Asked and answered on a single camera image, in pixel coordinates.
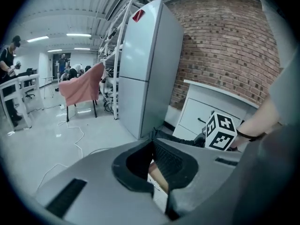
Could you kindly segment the white shelf rack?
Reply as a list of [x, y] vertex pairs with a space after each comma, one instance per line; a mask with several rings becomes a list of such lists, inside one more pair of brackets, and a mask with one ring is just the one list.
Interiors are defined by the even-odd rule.
[[105, 71], [99, 84], [104, 110], [118, 119], [120, 59], [129, 17], [141, 7], [137, 0], [128, 0], [112, 19], [98, 50], [97, 61]]

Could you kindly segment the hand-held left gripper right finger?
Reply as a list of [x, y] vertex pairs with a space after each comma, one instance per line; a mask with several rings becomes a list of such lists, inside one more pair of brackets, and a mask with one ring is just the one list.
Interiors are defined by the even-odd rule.
[[241, 154], [208, 150], [164, 139], [152, 141], [154, 160], [168, 183], [165, 211], [155, 221], [233, 221], [237, 195], [226, 180]]

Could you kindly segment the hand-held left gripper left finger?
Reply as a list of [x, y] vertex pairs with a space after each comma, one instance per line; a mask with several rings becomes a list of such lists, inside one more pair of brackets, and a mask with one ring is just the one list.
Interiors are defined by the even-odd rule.
[[44, 183], [36, 200], [75, 225], [163, 225], [169, 219], [151, 193], [130, 191], [113, 174], [113, 161], [142, 140], [88, 155]]

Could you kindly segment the black wristband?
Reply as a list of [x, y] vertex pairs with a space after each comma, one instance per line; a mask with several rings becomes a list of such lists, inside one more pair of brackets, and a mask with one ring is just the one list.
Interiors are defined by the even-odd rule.
[[250, 142], [253, 142], [253, 141], [257, 141], [257, 140], [261, 140], [263, 137], [265, 137], [267, 134], [266, 133], [262, 133], [260, 135], [257, 135], [257, 136], [252, 136], [252, 135], [247, 135], [245, 133], [242, 133], [240, 132], [239, 130], [237, 130], [237, 135], [238, 135], [238, 138], [241, 140], [241, 141], [250, 141]]

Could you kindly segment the red sticker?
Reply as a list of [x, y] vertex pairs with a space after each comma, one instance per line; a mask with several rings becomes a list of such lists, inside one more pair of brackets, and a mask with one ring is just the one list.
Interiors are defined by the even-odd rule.
[[138, 22], [141, 17], [144, 15], [145, 11], [143, 9], [138, 10], [132, 17], [134, 22]]

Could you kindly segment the white table frame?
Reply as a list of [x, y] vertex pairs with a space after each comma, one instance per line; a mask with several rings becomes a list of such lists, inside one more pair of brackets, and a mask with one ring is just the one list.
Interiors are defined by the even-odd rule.
[[[32, 127], [32, 123], [31, 123], [31, 119], [28, 116], [28, 114], [30, 113], [29, 109], [28, 109], [28, 104], [26, 102], [26, 92], [30, 91], [30, 90], [36, 90], [37, 91], [37, 98], [40, 104], [40, 109], [44, 110], [44, 104], [43, 104], [43, 99], [41, 97], [40, 94], [40, 86], [39, 86], [39, 74], [33, 74], [33, 75], [26, 75], [26, 76], [20, 76], [14, 79], [11, 79], [3, 84], [0, 84], [0, 99], [3, 105], [3, 110], [4, 110], [4, 114], [8, 120], [8, 123], [10, 125], [10, 127], [12, 128], [13, 131], [15, 131], [15, 127], [13, 125], [13, 122], [10, 118], [10, 115], [8, 113], [8, 109], [6, 106], [6, 102], [12, 99], [17, 99], [18, 103], [19, 103], [19, 111], [22, 114], [22, 117], [27, 125], [27, 128], [31, 128]], [[35, 80], [35, 84], [25, 87], [24, 83], [29, 81], [29, 80]], [[7, 87], [13, 86], [15, 88], [15, 92], [4, 96], [3, 95], [3, 90]]]

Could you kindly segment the person's right forearm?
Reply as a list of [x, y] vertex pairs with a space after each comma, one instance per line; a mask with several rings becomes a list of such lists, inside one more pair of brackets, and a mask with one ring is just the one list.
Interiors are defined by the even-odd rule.
[[231, 148], [236, 150], [237, 147], [248, 142], [252, 137], [258, 137], [279, 125], [284, 125], [283, 105], [282, 98], [269, 94], [254, 115], [237, 128], [240, 134], [231, 144]]

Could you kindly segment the grey refrigerator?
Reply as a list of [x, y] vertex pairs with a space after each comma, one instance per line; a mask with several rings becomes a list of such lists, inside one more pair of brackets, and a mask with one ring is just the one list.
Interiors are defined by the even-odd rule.
[[118, 118], [136, 139], [164, 123], [178, 71], [184, 30], [163, 0], [129, 18], [120, 59]]

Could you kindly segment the black office chair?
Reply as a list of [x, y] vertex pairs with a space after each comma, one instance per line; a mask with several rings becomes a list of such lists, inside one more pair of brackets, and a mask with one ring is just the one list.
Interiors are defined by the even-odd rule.
[[[36, 73], [36, 70], [34, 70], [33, 68], [28, 68], [28, 69], [26, 70], [26, 73], [27, 73], [27, 75], [33, 75], [33, 74]], [[27, 81], [25, 81], [25, 82], [24, 82], [24, 86], [25, 86], [25, 87], [32, 86], [32, 80], [27, 80]], [[28, 94], [28, 92], [25, 93], [25, 97], [26, 97], [26, 98], [32, 99], [32, 96], [35, 96], [35, 95], [34, 95], [34, 94]]]

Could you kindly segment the white desk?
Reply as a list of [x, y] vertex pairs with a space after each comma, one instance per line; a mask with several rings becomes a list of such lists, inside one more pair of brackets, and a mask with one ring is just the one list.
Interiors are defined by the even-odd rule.
[[233, 93], [199, 82], [185, 80], [189, 89], [173, 137], [176, 142], [198, 146], [198, 138], [205, 138], [202, 129], [213, 112], [232, 117], [235, 127], [249, 119], [258, 106]]

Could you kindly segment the person's white shirt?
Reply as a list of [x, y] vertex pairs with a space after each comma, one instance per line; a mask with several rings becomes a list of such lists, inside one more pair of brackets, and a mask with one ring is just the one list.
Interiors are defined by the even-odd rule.
[[269, 95], [284, 124], [300, 124], [300, 42], [280, 8], [272, 0], [260, 0], [277, 45], [282, 69]]

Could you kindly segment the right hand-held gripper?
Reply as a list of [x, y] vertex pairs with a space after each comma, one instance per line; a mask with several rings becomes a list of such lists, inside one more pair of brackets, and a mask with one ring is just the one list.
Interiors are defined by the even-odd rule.
[[211, 150], [226, 151], [237, 137], [237, 129], [232, 117], [213, 112], [202, 129], [205, 138], [198, 138], [198, 146]]

